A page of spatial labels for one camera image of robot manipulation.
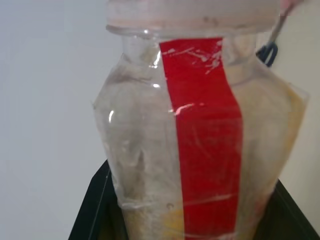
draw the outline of transparent plastic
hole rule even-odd
[[[238,208],[233,232],[202,235],[185,232],[184,204],[219,198],[213,192],[183,202],[175,123],[179,112],[172,107],[159,48],[170,39],[122,37],[123,55],[102,87],[94,113],[130,240],[253,239],[308,100],[256,58],[255,39],[228,36],[222,42],[224,72],[243,120]]]
[[[260,32],[279,15],[279,0],[109,0],[109,29],[171,34],[215,29],[216,33]]]

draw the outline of red tape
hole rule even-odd
[[[235,231],[243,120],[221,59],[222,39],[160,44],[176,117],[185,239]]]

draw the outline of clear plastic container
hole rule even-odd
[[[308,99],[255,56],[252,32],[272,26],[278,5],[246,0],[252,10],[241,8],[239,0],[207,0],[211,11],[206,11],[217,19],[229,12],[238,15],[228,27],[173,24],[168,30],[154,25],[149,19],[154,15],[137,14],[140,9],[152,13],[158,2],[109,1],[114,15],[108,28],[122,35],[123,55],[94,103],[129,239],[252,240]],[[176,2],[182,8],[185,4],[192,22],[188,9],[197,1]],[[272,20],[261,27],[257,16],[256,24],[234,27],[242,23],[237,16],[257,11],[258,3],[273,9],[264,16]],[[133,21],[139,21],[114,21],[123,17],[122,5],[135,9]],[[201,10],[195,15],[201,16]],[[170,12],[158,16],[167,22],[171,18]],[[215,49],[210,57],[197,49],[207,48],[206,43]],[[185,50],[164,51],[170,44]]]

